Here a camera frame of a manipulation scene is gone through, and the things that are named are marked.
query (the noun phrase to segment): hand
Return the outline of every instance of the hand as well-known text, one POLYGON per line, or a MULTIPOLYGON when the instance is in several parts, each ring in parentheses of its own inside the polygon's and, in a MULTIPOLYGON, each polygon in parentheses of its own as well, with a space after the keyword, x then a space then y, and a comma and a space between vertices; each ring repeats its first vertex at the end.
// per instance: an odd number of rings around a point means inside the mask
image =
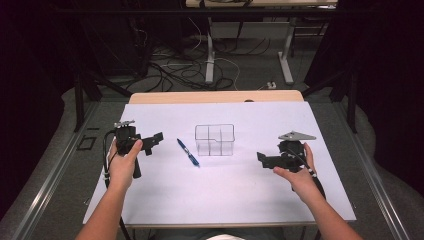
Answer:
MULTIPOLYGON (((306 162, 308 163, 309 167, 311 167, 312 170, 314 170, 316 173, 312 150, 307 143, 303 144, 303 146, 305 147, 306 151, 306 162)), ((273 171, 291 183, 293 190, 297 193, 297 195, 299 195, 300 199, 304 203, 308 204, 310 201, 322 197, 314 181, 312 180, 312 176, 309 174, 306 168, 303 168, 297 173, 289 172, 288 170, 280 167, 275 167, 273 171)))
POLYGON ((108 157, 110 173, 109 188, 117 187, 126 191, 131 186, 135 159, 142 146, 143 142, 137 140, 127 155, 120 156, 117 154, 116 139, 112 142, 108 157))

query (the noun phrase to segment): black curtain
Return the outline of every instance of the black curtain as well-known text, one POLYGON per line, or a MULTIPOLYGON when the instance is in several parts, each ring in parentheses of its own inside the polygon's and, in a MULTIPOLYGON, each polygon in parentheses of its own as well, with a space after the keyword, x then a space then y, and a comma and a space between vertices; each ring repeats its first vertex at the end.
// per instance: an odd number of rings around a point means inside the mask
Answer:
POLYGON ((63 114, 61 95, 73 86, 38 4, 7 1, 0 8, 1 218, 48 146, 63 114))
MULTIPOLYGON (((376 133, 375 160, 424 195, 424 15, 410 1, 345 0, 338 7, 376 13, 334 18, 305 83, 317 86, 353 63, 358 71, 357 104, 376 133)), ((327 85, 345 94, 349 79, 344 75, 327 85)))

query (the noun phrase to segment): pen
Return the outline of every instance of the pen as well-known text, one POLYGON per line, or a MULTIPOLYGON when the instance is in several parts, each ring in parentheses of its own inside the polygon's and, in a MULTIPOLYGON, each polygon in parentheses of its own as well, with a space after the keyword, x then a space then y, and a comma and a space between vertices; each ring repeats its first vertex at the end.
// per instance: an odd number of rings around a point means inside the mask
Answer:
POLYGON ((181 148, 187 153, 188 158, 191 160, 191 162, 194 164, 194 166, 199 167, 199 162, 194 158, 194 156, 190 153, 190 151, 186 148, 183 142, 181 142, 180 139, 177 138, 178 144, 180 144, 181 148))

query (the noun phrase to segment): white paper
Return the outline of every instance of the white paper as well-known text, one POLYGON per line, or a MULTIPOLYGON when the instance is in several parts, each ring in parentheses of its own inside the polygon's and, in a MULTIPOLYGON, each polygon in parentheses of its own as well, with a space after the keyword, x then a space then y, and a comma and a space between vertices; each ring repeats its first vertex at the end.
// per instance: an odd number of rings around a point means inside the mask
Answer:
MULTIPOLYGON (((290 184, 262 168, 257 152, 279 155, 278 136, 312 136, 315 167, 327 201, 347 221, 356 220, 307 102, 127 104, 122 121, 135 120, 142 138, 163 132, 153 154, 138 155, 142 177, 134 179, 122 213, 128 225, 254 225, 314 222, 290 184), (234 124, 232 156, 198 156, 195 126, 234 124), (200 163, 195 167, 179 138, 200 163)), ((84 223, 105 192, 102 178, 84 223)))

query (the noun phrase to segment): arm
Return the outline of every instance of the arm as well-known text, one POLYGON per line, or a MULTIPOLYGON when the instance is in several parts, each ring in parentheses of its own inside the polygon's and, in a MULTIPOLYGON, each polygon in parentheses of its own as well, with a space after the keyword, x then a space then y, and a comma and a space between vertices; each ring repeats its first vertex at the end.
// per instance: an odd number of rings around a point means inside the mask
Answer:
POLYGON ((115 239, 119 219, 124 205, 125 194, 132 182, 135 159, 142 146, 137 140, 131 151, 124 157, 115 155, 116 143, 112 143, 109 157, 110 184, 90 219, 76 239, 115 239))
MULTIPOLYGON (((306 161, 314 169, 314 160, 311 148, 304 144, 306 150, 306 161)), ((317 222, 322 237, 331 239, 362 239, 340 215, 327 203, 319 192, 311 175, 305 169, 297 173, 289 172, 283 168, 275 167, 274 173, 287 179, 300 199, 308 206, 317 222)))

